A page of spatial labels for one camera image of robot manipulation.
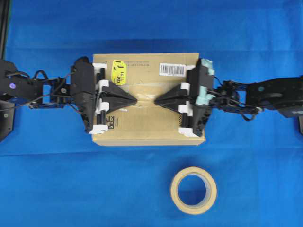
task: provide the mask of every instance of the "cable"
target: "cable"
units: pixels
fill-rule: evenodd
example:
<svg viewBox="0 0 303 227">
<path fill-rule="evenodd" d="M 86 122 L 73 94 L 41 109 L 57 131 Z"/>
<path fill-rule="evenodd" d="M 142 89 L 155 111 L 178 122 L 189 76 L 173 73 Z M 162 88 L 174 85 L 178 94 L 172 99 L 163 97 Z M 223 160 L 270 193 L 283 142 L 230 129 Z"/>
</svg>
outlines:
<svg viewBox="0 0 303 227">
<path fill-rule="evenodd" d="M 46 72 L 45 72 L 44 70 L 38 70 L 38 71 L 35 73 L 33 79 L 36 79 L 39 73 L 41 73 L 45 79 L 49 79 L 48 76 L 47 76 L 47 74 L 46 74 Z"/>
<path fill-rule="evenodd" d="M 77 110 L 77 108 L 74 107 L 72 104 L 67 103 L 67 105 L 70 106 L 70 107 L 71 107 L 74 111 L 76 111 L 77 113 L 79 113 L 79 114 L 82 114 L 82 113 L 83 113 L 83 112 L 81 112 L 80 110 Z"/>
<path fill-rule="evenodd" d="M 223 86 L 223 84 L 221 83 L 221 81 L 219 80 L 219 78 L 217 78 L 217 77 L 214 77 L 218 82 L 219 82 L 219 84 L 221 85 L 221 86 Z"/>
<path fill-rule="evenodd" d="M 30 76 L 26 72 L 22 72 L 22 71 L 16 71 L 16 72 L 8 73 L 5 76 L 6 77 L 13 77 L 13 76 L 16 76 L 16 75 L 23 75 L 23 76 L 26 76 L 26 77 L 30 78 Z"/>
<path fill-rule="evenodd" d="M 56 92 L 63 86 L 63 84 L 65 83 L 66 79 L 67 79 L 71 74 L 73 74 L 73 73 L 68 73 L 68 74 L 63 78 L 63 81 L 61 82 L 61 84 L 60 84 L 53 92 L 51 92 L 51 93 L 49 93 L 49 94 L 47 94 L 47 95 L 42 95 L 42 96 L 40 96 L 40 97 L 38 97 L 38 98 L 35 98 L 34 100 L 31 100 L 31 101 L 29 101 L 29 102 L 25 102 L 25 103 L 23 103 L 23 104 L 20 104 L 20 105 L 11 107 L 11 108 L 1 109 L 0 112 L 7 111 L 7 110 L 17 109 L 17 108 L 19 108 L 19 107 L 21 107 L 21 106 L 31 104 L 31 103 L 33 103 L 33 102 L 35 102 L 35 101 L 37 101 L 37 100 L 39 100 L 39 99 L 41 99 L 41 98 L 48 97 L 48 96 L 52 96 L 54 93 L 56 93 Z"/>
<path fill-rule="evenodd" d="M 240 113 L 240 114 L 243 117 L 243 119 L 246 120 L 247 122 L 254 120 L 256 117 L 256 114 L 251 114 L 251 118 L 248 118 L 247 116 L 245 116 L 244 113 Z"/>
</svg>

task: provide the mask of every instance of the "tape roll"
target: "tape roll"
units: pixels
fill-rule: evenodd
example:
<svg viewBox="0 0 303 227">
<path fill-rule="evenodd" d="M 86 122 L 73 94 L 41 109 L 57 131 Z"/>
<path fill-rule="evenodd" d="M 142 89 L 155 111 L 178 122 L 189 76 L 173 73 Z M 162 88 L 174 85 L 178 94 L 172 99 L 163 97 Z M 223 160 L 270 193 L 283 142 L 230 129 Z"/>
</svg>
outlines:
<svg viewBox="0 0 303 227">
<path fill-rule="evenodd" d="M 182 179 L 188 175 L 196 175 L 200 177 L 206 187 L 205 197 L 196 205 L 187 205 L 179 197 L 178 188 Z M 172 180 L 170 186 L 170 195 L 175 205 L 187 214 L 202 214 L 209 210 L 217 196 L 217 187 L 212 176 L 203 169 L 198 167 L 189 167 L 178 172 Z"/>
</svg>

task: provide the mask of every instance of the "barcode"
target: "barcode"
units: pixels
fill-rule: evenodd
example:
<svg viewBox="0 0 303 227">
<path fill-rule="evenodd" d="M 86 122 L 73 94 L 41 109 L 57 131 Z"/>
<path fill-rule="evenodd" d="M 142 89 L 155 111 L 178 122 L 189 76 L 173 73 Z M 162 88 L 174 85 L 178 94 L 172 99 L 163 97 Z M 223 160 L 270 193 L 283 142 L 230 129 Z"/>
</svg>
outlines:
<svg viewBox="0 0 303 227">
<path fill-rule="evenodd" d="M 185 77 L 185 65 L 161 63 L 160 76 Z"/>
</svg>

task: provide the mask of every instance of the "white plastic part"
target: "white plastic part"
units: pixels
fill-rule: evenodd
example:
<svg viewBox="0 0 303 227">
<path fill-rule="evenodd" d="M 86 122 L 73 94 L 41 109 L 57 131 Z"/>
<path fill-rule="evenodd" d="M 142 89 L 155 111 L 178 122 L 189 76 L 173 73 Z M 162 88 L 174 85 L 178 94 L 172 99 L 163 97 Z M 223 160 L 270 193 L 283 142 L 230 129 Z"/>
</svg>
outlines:
<svg viewBox="0 0 303 227">
<path fill-rule="evenodd" d="M 193 133 L 193 129 L 192 128 L 179 128 L 179 133 L 182 135 L 185 135 L 186 137 L 198 137 L 197 135 L 195 135 Z"/>
<path fill-rule="evenodd" d="M 187 65 L 186 66 L 186 70 L 192 70 L 194 69 L 196 66 L 195 65 Z"/>
<path fill-rule="evenodd" d="M 107 64 L 104 63 L 93 63 L 95 75 L 100 72 L 100 68 L 107 69 Z"/>
<path fill-rule="evenodd" d="M 187 105 L 179 105 L 178 106 L 178 111 L 180 112 L 180 113 L 188 113 L 188 107 L 187 107 Z"/>
<path fill-rule="evenodd" d="M 189 117 L 193 116 L 193 106 L 189 103 L 189 101 L 186 101 L 186 104 L 180 104 L 178 106 L 178 112 L 179 113 L 187 113 Z"/>
<path fill-rule="evenodd" d="M 186 101 L 187 105 L 187 115 L 188 117 L 192 117 L 194 115 L 193 105 L 189 103 L 189 101 Z"/>
<path fill-rule="evenodd" d="M 109 81 L 107 79 L 102 79 L 99 80 L 99 82 L 96 84 L 96 90 L 100 94 L 102 92 L 102 87 L 108 87 L 109 86 Z"/>
<path fill-rule="evenodd" d="M 105 110 L 107 112 L 109 110 L 109 103 L 103 102 L 102 99 L 100 98 L 96 104 L 95 115 L 100 114 L 102 110 Z"/>
<path fill-rule="evenodd" d="M 108 130 L 107 124 L 94 124 L 93 129 L 89 133 L 94 135 L 99 135 L 99 134 L 103 134 L 107 130 Z"/>
<path fill-rule="evenodd" d="M 183 82 L 180 85 L 180 89 L 181 90 L 187 90 L 187 95 L 189 95 L 190 84 Z"/>
</svg>

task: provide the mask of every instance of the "cardboard box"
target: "cardboard box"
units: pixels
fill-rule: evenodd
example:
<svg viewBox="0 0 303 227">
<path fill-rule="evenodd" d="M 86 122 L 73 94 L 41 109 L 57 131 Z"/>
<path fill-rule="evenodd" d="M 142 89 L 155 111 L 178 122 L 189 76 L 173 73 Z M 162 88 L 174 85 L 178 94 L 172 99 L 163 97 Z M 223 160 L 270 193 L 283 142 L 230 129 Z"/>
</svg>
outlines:
<svg viewBox="0 0 303 227">
<path fill-rule="evenodd" d="M 185 77 L 160 76 L 160 63 L 195 65 L 198 53 L 94 54 L 94 63 L 107 64 L 111 80 L 114 60 L 127 67 L 126 84 L 120 87 L 138 103 L 107 114 L 109 130 L 92 135 L 93 142 L 106 146 L 198 145 L 204 136 L 190 138 L 178 133 L 181 115 L 154 104 L 154 99 L 184 82 Z"/>
</svg>

